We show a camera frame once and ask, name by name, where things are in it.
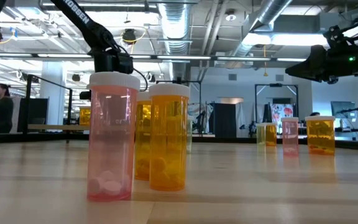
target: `metal frame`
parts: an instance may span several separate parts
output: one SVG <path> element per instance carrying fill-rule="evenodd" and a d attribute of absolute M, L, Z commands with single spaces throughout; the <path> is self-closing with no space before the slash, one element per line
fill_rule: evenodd
<path fill-rule="evenodd" d="M 60 84 L 57 84 L 54 82 L 51 82 L 51 81 L 41 78 L 37 75 L 28 75 L 27 76 L 27 85 L 26 85 L 26 89 L 25 89 L 24 117 L 26 119 L 24 120 L 23 134 L 28 134 L 28 132 L 29 132 L 30 96 L 31 96 L 31 84 L 32 84 L 33 77 L 38 78 L 39 80 L 54 84 L 56 86 L 62 87 L 69 91 L 66 125 L 71 125 L 71 108 L 72 108 L 72 101 L 73 101 L 73 89 L 67 88 L 63 85 L 60 85 Z"/>
<path fill-rule="evenodd" d="M 263 86 L 263 88 L 257 92 L 257 88 L 258 86 Z M 255 84 L 255 122 L 258 123 L 257 121 L 257 116 L 258 116 L 258 94 L 266 87 L 269 86 L 271 88 L 281 88 L 286 86 L 287 88 L 289 88 L 292 93 L 293 90 L 290 88 L 290 86 L 294 86 L 296 93 L 294 93 L 296 95 L 296 115 L 299 116 L 299 93 L 298 93 L 298 85 L 285 85 L 285 84 L 281 84 L 281 83 L 271 83 L 271 84 Z"/>

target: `metal duct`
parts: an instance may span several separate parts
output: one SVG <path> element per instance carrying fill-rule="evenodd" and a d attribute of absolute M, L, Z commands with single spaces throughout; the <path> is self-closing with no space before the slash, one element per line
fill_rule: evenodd
<path fill-rule="evenodd" d="M 189 4 L 158 4 L 158 10 L 161 14 L 161 27 L 164 39 L 187 39 L 190 25 Z M 188 42 L 169 42 L 165 41 L 165 49 L 169 55 L 188 54 Z M 186 63 L 170 62 L 170 77 L 176 79 L 181 77 L 184 80 L 190 80 L 190 74 L 186 73 Z"/>
<path fill-rule="evenodd" d="M 245 35 L 251 30 L 274 22 L 291 2 L 292 0 L 264 0 L 260 5 L 255 20 L 247 16 L 246 23 L 248 23 L 247 26 L 249 29 L 245 30 Z M 251 50 L 253 45 L 246 45 L 242 42 L 237 46 L 236 50 L 233 51 L 232 56 L 243 57 Z"/>

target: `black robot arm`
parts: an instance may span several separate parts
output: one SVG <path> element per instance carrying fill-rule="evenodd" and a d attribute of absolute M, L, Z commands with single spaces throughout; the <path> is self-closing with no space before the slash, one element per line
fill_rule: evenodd
<path fill-rule="evenodd" d="M 86 43 L 91 47 L 95 72 L 134 71 L 132 57 L 121 52 L 120 46 L 105 27 L 93 21 L 73 0 L 51 0 L 56 7 L 81 31 Z"/>

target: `dark jacket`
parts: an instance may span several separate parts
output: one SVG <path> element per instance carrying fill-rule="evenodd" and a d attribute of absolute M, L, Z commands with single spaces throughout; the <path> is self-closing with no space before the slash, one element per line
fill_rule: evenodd
<path fill-rule="evenodd" d="M 0 133 L 9 133 L 12 129 L 13 101 L 10 97 L 0 99 Z"/>

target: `white pill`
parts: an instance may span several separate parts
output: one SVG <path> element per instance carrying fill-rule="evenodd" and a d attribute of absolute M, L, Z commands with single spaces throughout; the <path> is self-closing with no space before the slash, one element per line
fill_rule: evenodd
<path fill-rule="evenodd" d="M 116 181 L 107 181 L 103 185 L 104 191 L 109 195 L 117 195 L 121 191 L 122 185 Z"/>
<path fill-rule="evenodd" d="M 102 178 L 93 178 L 88 181 L 88 193 L 91 195 L 98 194 L 102 191 L 104 180 Z"/>
<path fill-rule="evenodd" d="M 103 171 L 99 177 L 102 178 L 104 181 L 110 181 L 115 179 L 115 175 L 110 170 Z"/>

